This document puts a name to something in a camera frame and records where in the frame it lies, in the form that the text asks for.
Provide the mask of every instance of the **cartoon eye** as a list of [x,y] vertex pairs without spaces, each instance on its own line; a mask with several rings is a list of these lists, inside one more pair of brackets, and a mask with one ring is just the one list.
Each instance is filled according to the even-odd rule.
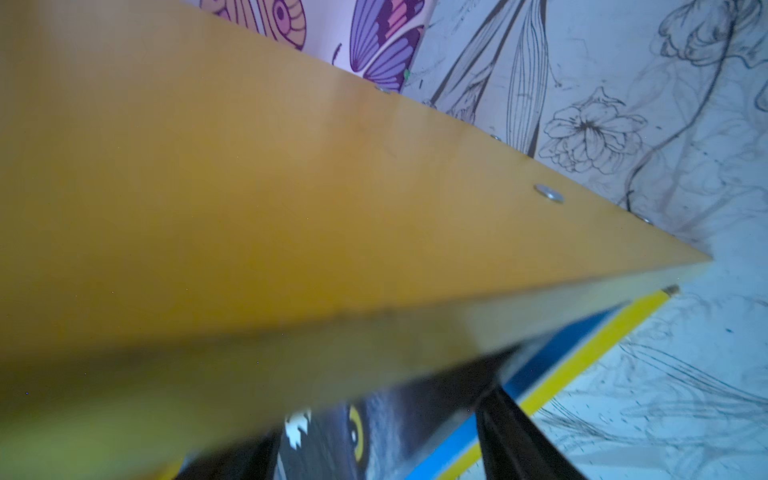
[[349,440],[355,453],[355,462],[361,471],[365,471],[368,464],[368,435],[366,432],[365,410],[360,410],[354,405],[349,406]]

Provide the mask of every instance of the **yellow shelf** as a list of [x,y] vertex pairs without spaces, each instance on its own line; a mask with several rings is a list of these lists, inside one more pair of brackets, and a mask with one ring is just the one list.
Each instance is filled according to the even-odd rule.
[[0,8],[0,477],[143,472],[709,261],[177,0]]

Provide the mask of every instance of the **blue stripe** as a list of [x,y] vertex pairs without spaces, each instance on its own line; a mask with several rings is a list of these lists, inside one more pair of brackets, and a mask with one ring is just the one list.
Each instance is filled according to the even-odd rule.
[[[552,366],[566,356],[582,339],[600,325],[614,309],[595,313],[580,322],[562,329],[544,345],[544,348],[515,373],[504,385],[504,390],[518,399],[536,383]],[[477,441],[475,416],[462,423],[424,462],[413,469],[406,480],[435,478],[445,471],[469,446]]]

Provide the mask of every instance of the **wall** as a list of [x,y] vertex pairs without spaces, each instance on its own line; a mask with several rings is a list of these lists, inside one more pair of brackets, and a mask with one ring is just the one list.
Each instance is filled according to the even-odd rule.
[[763,0],[442,0],[402,89],[716,259],[535,416],[591,478],[768,468],[766,35]]
[[435,0],[184,0],[399,91]]

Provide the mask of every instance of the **flower drawing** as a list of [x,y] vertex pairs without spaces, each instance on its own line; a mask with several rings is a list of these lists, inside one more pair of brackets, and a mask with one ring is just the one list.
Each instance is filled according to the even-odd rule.
[[[763,0],[694,0],[659,25],[664,57],[704,66],[741,58],[747,68],[768,61],[768,12]],[[768,111],[768,82],[755,98]]]
[[569,172],[597,168],[614,173],[627,155],[640,150],[643,141],[637,132],[647,123],[640,115],[620,115],[619,105],[624,103],[599,87],[586,101],[555,112],[544,126],[551,139],[539,157],[551,158]]

